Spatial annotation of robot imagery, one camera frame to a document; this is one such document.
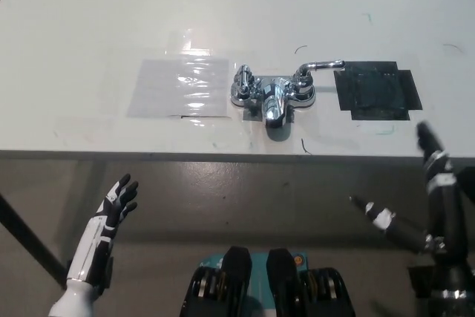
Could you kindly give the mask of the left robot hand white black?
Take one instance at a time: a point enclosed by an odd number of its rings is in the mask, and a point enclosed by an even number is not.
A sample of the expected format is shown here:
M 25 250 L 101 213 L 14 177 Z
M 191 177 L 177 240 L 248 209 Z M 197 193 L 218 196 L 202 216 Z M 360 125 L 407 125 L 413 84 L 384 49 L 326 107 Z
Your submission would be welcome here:
M 102 283 L 120 224 L 137 208 L 138 182 L 130 174 L 120 178 L 108 191 L 99 208 L 88 221 L 67 279 L 96 287 Z

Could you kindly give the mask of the right robot hand black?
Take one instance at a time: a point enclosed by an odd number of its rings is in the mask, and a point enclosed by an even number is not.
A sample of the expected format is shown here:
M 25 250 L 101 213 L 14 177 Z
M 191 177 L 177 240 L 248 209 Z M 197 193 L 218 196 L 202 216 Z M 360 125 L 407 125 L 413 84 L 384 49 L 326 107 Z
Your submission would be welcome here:
M 431 288 L 447 294 L 468 294 L 474 276 L 468 264 L 468 233 L 462 205 L 462 187 L 449 153 L 426 121 L 416 126 L 423 153 L 428 224 L 423 230 L 388 208 L 353 195 L 350 202 L 364 213 L 390 242 L 416 254 L 429 254 L 434 261 Z

